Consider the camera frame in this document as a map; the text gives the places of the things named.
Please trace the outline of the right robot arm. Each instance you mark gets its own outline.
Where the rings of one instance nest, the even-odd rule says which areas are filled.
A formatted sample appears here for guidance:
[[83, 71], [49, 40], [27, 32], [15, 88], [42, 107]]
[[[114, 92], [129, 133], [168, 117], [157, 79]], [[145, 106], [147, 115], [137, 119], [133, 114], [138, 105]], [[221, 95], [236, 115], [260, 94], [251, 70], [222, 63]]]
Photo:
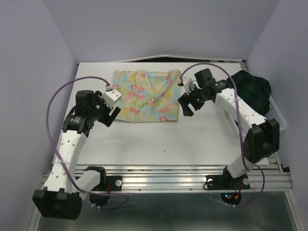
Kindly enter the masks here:
[[179, 97], [184, 116], [193, 116], [205, 102], [220, 106], [237, 123], [240, 136], [240, 155], [221, 175], [210, 177], [209, 187], [232, 188], [242, 183], [245, 174], [256, 164], [277, 152], [280, 147], [280, 124], [256, 112], [238, 95], [234, 80], [217, 81], [210, 69], [195, 73], [195, 80], [181, 76], [178, 85], [185, 93]]

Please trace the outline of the pastel floral skirt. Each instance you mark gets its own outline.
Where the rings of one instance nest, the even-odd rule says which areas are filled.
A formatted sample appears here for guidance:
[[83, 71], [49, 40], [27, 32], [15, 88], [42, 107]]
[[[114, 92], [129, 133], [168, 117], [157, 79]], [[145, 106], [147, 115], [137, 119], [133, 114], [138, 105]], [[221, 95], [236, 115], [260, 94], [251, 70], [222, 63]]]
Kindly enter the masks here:
[[117, 103], [121, 112], [117, 120], [144, 123], [178, 121], [181, 72], [115, 70], [113, 88], [122, 97]]

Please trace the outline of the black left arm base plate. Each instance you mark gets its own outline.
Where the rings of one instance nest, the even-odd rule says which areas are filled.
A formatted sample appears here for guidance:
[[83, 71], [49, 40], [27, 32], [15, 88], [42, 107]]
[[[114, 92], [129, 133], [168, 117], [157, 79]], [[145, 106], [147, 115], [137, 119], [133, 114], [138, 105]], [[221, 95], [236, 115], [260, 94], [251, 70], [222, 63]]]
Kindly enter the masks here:
[[[120, 192], [122, 191], [122, 179], [123, 177], [120, 175], [107, 176], [105, 183], [96, 185], [91, 189], [91, 191], [107, 194], [111, 194], [111, 192]], [[98, 195], [90, 195], [89, 202], [93, 208], [98, 210], [116, 209], [123, 204], [120, 198]]]

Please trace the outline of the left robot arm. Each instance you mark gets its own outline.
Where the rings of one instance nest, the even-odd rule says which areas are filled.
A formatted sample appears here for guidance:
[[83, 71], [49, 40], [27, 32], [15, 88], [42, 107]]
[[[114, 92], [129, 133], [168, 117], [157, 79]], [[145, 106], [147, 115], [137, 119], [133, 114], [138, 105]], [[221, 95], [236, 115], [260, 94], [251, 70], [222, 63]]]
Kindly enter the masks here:
[[105, 92], [80, 90], [76, 93], [76, 105], [66, 116], [61, 142], [56, 147], [56, 160], [41, 190], [33, 193], [33, 202], [45, 218], [75, 220], [79, 217], [84, 198], [92, 189], [105, 190], [105, 203], [110, 198], [111, 183], [104, 167], [89, 166], [77, 180], [73, 178], [82, 148], [96, 121], [109, 127], [120, 112], [115, 104], [122, 94], [111, 87]]

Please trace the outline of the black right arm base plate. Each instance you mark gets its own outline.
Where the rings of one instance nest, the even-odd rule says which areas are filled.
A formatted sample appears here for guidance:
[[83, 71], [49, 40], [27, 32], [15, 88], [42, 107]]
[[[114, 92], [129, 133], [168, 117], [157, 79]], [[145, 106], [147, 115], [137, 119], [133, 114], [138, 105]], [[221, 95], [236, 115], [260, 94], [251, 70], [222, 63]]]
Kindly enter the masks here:
[[229, 175], [208, 175], [203, 189], [221, 191], [220, 197], [225, 204], [237, 206], [242, 200], [242, 191], [250, 189], [250, 182], [246, 174], [236, 179]]

